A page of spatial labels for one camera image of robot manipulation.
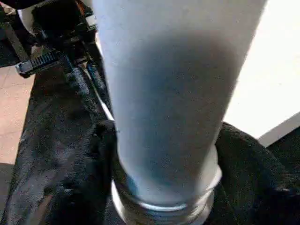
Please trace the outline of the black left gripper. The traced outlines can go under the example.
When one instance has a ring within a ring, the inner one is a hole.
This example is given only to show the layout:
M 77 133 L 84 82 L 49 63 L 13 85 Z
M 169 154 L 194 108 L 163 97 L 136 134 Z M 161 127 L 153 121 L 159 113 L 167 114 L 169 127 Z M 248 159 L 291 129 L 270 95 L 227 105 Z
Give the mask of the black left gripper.
M 114 121 L 90 77 L 98 77 L 91 0 L 2 0 L 0 66 L 24 78 L 63 64 L 67 81 L 94 122 Z

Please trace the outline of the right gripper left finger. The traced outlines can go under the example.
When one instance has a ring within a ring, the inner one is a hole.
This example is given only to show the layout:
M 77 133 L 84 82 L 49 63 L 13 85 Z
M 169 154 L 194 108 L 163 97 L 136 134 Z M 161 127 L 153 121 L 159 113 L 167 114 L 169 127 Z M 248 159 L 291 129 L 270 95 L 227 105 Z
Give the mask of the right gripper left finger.
M 114 122 L 94 125 L 68 159 L 60 180 L 60 225 L 101 225 L 112 179 Z

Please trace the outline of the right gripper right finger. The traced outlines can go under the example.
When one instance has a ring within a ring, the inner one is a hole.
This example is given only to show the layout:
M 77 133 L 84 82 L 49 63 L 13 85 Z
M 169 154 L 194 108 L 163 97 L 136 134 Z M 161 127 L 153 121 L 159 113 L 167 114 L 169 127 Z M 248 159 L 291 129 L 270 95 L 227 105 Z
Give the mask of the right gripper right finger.
M 216 149 L 222 191 L 240 225 L 298 225 L 300 177 L 251 135 L 224 122 Z

